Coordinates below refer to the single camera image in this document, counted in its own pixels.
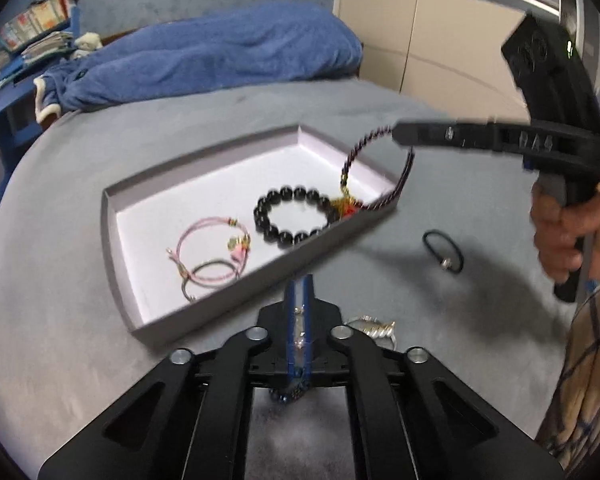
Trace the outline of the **patterned right sleeve forearm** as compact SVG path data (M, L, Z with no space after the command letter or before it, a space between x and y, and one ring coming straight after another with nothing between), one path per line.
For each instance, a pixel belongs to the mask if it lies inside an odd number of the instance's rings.
M600 286L573 315L562 370L535 441L568 479L600 479Z

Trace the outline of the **person's right hand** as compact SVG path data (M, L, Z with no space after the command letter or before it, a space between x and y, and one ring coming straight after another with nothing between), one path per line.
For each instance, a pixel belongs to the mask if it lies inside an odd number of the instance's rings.
M588 278L600 281L600 192L585 204L562 207L536 182L532 188L530 218L535 228L534 246L545 274L556 284L565 283L569 273L584 261L577 239L594 235Z

